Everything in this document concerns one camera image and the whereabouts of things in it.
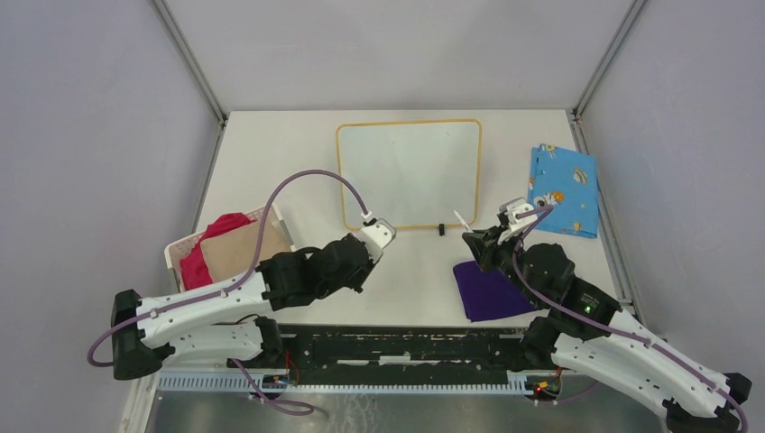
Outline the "yellow framed whiteboard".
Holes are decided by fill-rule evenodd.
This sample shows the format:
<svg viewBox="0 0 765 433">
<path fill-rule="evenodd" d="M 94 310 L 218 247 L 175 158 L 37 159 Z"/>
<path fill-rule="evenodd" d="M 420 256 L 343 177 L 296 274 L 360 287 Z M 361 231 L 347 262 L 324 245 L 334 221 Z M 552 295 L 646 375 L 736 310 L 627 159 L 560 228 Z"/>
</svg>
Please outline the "yellow framed whiteboard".
<svg viewBox="0 0 765 433">
<path fill-rule="evenodd" d="M 474 118 L 341 124 L 337 171 L 397 229 L 459 226 L 479 215 L 483 126 Z"/>
</svg>

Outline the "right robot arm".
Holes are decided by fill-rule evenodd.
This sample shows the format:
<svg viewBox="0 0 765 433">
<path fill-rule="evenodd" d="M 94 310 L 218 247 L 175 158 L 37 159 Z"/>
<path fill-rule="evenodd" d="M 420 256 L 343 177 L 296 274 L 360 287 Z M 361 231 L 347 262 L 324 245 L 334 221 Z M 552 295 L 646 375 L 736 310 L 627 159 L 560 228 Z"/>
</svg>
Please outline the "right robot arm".
<svg viewBox="0 0 765 433">
<path fill-rule="evenodd" d="M 559 244 L 525 247 L 499 226 L 466 232 L 479 268 L 497 271 L 525 299 L 545 309 L 521 339 L 521 357 L 585 374 L 663 418 L 671 432 L 747 432 L 742 405 L 752 382 L 719 373 L 656 336 L 611 295 L 576 276 Z"/>
</svg>

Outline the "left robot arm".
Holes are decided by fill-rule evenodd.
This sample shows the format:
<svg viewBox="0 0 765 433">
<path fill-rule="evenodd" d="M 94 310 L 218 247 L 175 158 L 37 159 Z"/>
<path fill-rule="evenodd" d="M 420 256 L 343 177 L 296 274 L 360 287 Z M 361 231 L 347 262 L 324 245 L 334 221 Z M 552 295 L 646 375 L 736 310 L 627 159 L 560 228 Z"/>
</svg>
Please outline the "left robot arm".
<svg viewBox="0 0 765 433">
<path fill-rule="evenodd" d="M 270 315 L 343 288 L 362 291 L 382 255 L 381 244 L 348 234 L 322 249 L 277 253 L 254 272 L 196 290 L 153 298 L 121 291 L 111 317 L 113 376 L 129 381 L 189 360 L 253 359 L 273 367 L 283 343 Z"/>
</svg>

